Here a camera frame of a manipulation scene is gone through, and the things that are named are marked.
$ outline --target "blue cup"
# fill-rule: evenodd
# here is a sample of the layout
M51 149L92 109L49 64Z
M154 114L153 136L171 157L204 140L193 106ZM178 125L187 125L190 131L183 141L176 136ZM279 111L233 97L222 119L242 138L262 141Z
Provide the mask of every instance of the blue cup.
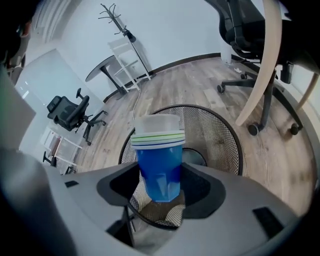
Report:
M159 149L139 148L135 152L147 194L154 202L171 202L180 193L183 145Z

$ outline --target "baseboard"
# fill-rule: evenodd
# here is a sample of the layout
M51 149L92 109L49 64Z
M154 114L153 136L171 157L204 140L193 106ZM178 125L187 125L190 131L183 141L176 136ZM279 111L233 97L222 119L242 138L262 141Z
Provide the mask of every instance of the baseboard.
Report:
M220 52L214 52L214 53L208 53L208 54L192 56L192 57L189 57L189 58L183 58L183 59L171 62L169 64L160 66L160 67L158 67L158 68L156 68L154 70L151 70L149 72L149 75L152 76L152 75L154 75L156 73L159 73L161 71L173 68L173 67L181 65L181 64L194 62L194 61L199 61L199 60L203 60L203 59L216 58L216 57L220 57L220 56L221 56ZM146 74L143 74L143 75L139 76L138 78L140 79L140 78L144 78L144 77L146 77ZM124 86L128 88L131 85L132 85L132 82L130 81L130 82L127 82Z
M169 64L166 64L166 65L163 65L163 66L160 66L154 70L151 70L149 72L149 75L152 76L156 73L159 73L161 71L164 71L164 70L167 70L167 69L170 69L170 68L173 68L175 66L178 66L178 65L181 65L181 64L185 64L185 63L189 63L189 62L194 62L194 61L199 61L199 60L204 60L204 59L209 59L209 58L216 58L216 57L220 57L221 56L221 53L220 52L213 52L213 53L208 53L208 54L202 54L202 55L197 55L197 56L192 56L192 57L189 57L189 58L183 58L183 59L180 59L180 60L177 60L177 61L174 61L174 62L171 62ZM234 61L243 61L244 59L239 57L239 56L236 56L236 55L231 55L231 58L234 60ZM247 66L248 68L252 69L253 71L259 73L259 70L260 70L260 67L258 67L257 65L253 64L253 63L243 63L243 65ZM143 74L141 76L139 76L138 78L144 78L146 77L146 74ZM127 82L124 86L126 88L129 88L130 86L132 86L132 82L129 81ZM118 91L115 90L113 93L111 93L110 95L108 95L104 100L103 102L106 103L108 99L110 99L113 95L115 95Z

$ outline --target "chair caster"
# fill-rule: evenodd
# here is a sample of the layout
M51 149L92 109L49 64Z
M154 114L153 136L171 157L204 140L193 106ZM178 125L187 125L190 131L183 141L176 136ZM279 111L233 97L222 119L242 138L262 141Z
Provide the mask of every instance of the chair caster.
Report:
M292 135L297 135L298 132L299 132L299 127L298 127L298 125L297 125L296 123L293 123L293 124L291 125L291 128L290 128L290 133L291 133Z
M259 133L259 124L254 122L248 126L248 131L252 136L257 136Z
M223 85L218 85L216 89L218 90L219 93L223 94L226 90L226 87Z

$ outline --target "office chair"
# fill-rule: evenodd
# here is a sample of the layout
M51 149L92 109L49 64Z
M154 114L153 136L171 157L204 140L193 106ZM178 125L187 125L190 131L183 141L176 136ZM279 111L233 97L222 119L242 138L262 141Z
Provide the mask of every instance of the office chair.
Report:
M44 151L42 162L44 163L45 161L47 161L50 164L50 166L56 167L57 166L57 158L53 156L50 160L49 158L46 157L46 154L47 154L47 152Z
M96 120L95 117L92 120L89 120L89 117L92 115L86 116L85 112L89 105L89 96L87 95L83 97L81 95L81 88L77 90L75 97L80 97L82 99L79 105L74 104L65 96L55 96L46 107L49 111L47 117L52 119L55 124L60 125L68 131L72 131L74 128L77 128L75 131L77 132L78 128L83 123L87 123L83 137L85 138L88 146L90 146L91 142L89 141L89 133L91 127L97 123L102 123L102 125L105 126L106 122L103 120ZM105 115L108 114L106 111L101 111L96 117L98 117L101 113L104 113Z
M233 50L246 61L259 60L261 63L265 44L265 19L250 0L206 0L219 14L219 32L222 39L232 46ZM293 21L282 20L281 46L277 65L282 65L281 81L290 84L293 65L298 64L315 73L320 69L311 58L315 48L306 44L304 38L297 36ZM264 92L263 111L260 123L249 125L248 131L256 136L267 124L272 95L287 109L296 123L292 124L290 132L293 135L303 128L303 124L295 109L291 106L283 93L274 86L276 70L274 70L269 84ZM217 86L219 93L224 93L226 86L253 88L257 75L251 72L241 74L239 80L223 81Z

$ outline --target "chair armrest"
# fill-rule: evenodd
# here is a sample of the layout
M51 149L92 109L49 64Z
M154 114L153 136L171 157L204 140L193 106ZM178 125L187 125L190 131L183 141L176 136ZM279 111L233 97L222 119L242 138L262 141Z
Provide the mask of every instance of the chair armrest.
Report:
M75 108L75 110L69 115L69 117L66 119L66 123L69 124L71 121L76 117L76 115L83 110L83 108L88 104L89 102L89 96L83 97L83 100L81 103Z

